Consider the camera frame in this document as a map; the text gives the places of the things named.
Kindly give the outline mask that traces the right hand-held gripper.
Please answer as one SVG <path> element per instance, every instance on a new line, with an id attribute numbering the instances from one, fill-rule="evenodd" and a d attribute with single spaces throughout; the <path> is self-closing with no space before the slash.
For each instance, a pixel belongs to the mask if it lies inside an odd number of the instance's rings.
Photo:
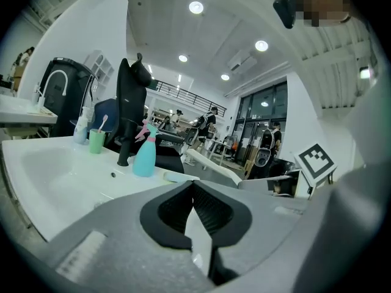
<path id="1" fill-rule="evenodd" d="M 294 163 L 294 169 L 282 176 L 243 180 L 238 183 L 238 189 L 268 191 L 268 183 L 272 182 L 275 196 L 310 200 L 317 188 L 333 183 L 337 165 L 319 143 L 296 153 Z"/>

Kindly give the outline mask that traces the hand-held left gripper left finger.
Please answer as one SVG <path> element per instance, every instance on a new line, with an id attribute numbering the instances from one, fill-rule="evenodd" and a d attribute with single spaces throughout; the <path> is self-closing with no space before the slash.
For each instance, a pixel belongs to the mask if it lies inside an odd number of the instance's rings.
<path id="1" fill-rule="evenodd" d="M 210 292 L 189 250 L 162 247 L 143 229 L 142 207 L 169 184 L 110 200 L 49 243 L 49 266 L 92 292 Z"/>

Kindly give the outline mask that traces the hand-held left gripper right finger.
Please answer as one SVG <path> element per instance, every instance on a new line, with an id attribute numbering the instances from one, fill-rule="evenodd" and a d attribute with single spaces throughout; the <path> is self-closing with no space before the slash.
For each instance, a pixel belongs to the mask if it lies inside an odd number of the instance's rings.
<path id="1" fill-rule="evenodd" d="M 209 274 L 197 292 L 293 292 L 304 255 L 294 230 L 308 201 L 193 181 L 196 214 L 211 239 Z"/>

